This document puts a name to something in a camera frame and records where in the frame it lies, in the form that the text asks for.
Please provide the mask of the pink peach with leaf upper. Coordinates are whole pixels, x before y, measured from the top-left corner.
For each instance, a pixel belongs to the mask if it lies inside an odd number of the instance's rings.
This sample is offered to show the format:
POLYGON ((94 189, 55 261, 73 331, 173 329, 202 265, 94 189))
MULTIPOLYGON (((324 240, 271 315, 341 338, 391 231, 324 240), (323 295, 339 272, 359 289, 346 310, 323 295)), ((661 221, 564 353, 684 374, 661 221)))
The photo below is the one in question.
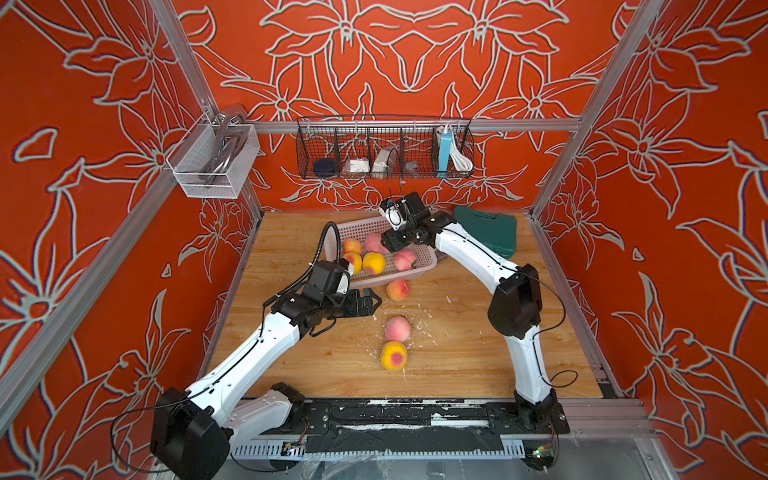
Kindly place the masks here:
POLYGON ((395 255, 393 262, 397 271, 409 271, 416 267, 418 256, 412 250, 403 249, 395 255))

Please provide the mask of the pink peach with leaf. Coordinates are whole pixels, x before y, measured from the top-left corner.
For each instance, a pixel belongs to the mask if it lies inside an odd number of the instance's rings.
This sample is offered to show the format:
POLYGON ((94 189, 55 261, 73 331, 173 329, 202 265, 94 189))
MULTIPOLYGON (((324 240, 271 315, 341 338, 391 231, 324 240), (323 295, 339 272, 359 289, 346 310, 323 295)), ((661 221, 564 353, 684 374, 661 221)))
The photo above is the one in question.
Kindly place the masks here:
POLYGON ((393 262, 397 271, 409 271, 416 267, 418 256, 412 250, 403 249, 395 255, 393 262))
POLYGON ((366 236, 364 247, 367 252, 374 252, 379 254, 389 253, 389 250, 382 243, 382 234, 377 232, 370 233, 366 236))

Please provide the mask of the yellow red peach front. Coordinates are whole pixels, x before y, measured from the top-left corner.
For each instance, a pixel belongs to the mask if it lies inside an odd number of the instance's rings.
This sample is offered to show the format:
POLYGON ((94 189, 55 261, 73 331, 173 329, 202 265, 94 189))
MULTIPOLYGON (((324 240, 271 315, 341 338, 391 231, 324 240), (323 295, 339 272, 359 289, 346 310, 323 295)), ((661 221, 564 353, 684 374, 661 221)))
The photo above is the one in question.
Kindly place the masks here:
POLYGON ((389 371, 402 370, 408 360, 406 346, 400 341, 386 342, 380 353, 380 364, 389 371))

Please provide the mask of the pink peach front with leaf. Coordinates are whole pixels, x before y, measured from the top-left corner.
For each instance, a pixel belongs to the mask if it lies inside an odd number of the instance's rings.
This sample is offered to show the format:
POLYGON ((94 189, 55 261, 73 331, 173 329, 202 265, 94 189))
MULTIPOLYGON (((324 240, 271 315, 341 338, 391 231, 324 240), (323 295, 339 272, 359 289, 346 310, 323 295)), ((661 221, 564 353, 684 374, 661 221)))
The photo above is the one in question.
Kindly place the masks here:
POLYGON ((367 252, 374 252, 379 254, 389 253, 389 250, 382 243, 382 234, 377 232, 370 233, 366 236, 364 247, 367 252))

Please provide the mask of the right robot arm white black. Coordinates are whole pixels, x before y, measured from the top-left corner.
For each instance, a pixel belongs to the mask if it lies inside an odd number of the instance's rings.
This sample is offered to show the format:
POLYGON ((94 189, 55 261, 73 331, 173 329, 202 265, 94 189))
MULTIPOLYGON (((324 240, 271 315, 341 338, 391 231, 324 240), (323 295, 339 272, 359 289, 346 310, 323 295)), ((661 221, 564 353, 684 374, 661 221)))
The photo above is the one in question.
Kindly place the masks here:
POLYGON ((379 213, 390 228, 381 242, 391 252, 411 244, 428 245, 457 261, 492 294, 487 316, 505 339, 515 372, 514 399, 520 428, 535 432, 559 417, 557 385, 546 371, 540 328, 543 283, 530 264, 519 266, 474 238, 445 211, 430 211, 412 192, 386 198, 379 213))

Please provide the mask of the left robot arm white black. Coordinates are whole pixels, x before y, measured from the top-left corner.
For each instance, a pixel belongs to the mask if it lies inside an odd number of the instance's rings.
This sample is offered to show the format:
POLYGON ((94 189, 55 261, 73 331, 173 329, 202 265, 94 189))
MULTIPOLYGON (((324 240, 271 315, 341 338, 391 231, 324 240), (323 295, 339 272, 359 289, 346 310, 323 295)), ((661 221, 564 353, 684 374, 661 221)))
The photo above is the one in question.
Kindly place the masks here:
POLYGON ((183 479, 210 479, 243 426, 237 403, 266 370, 305 336, 323 334, 323 321, 372 315, 381 299, 351 288, 351 264, 342 255, 314 257, 307 270, 262 305, 260 326, 209 374, 183 391, 170 388, 151 406, 151 453, 164 471, 183 479))

